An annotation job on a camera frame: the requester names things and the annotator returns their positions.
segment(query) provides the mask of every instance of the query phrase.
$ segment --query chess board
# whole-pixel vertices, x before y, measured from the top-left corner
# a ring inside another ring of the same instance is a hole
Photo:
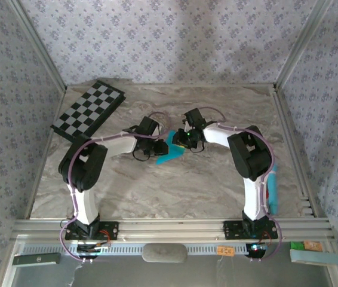
[[[123,91],[97,81],[51,127],[71,142],[82,133],[90,137],[124,99]]]

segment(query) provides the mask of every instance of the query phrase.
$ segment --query checkerboard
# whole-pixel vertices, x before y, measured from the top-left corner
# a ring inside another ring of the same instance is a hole
[[[124,99],[123,91],[97,81],[51,127],[71,142],[82,133],[90,137]]]

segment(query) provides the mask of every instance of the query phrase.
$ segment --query gray sponge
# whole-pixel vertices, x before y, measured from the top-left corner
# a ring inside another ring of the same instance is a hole
[[[143,248],[146,262],[183,263],[188,257],[188,250],[182,244],[149,243]]]

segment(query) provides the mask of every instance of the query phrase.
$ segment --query wall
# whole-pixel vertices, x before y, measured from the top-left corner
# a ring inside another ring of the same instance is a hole
[[[0,0],[0,263],[24,215],[60,95]]]
[[[284,88],[308,177],[338,230],[338,0]]]
[[[22,0],[66,84],[272,83],[315,0]]]

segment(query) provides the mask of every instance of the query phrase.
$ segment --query marble surface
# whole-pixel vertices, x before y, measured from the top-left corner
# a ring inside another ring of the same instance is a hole
[[[90,85],[67,90],[61,112]],[[291,158],[271,98],[243,87],[179,87],[169,85],[114,84],[126,100],[98,129],[94,137],[112,135],[138,124],[153,111],[170,114],[173,129],[182,127],[183,114],[193,108],[213,106],[225,113],[227,124],[255,124],[272,144],[277,157],[279,217],[299,217],[300,200]],[[207,120],[214,111],[202,110]],[[165,124],[165,118],[153,116]],[[54,134],[33,205],[32,218],[72,216],[67,186],[57,171],[70,142]],[[107,159],[94,187],[102,218],[239,218],[244,206],[244,186],[230,151],[206,144],[205,151],[156,165],[134,160],[131,154]]]

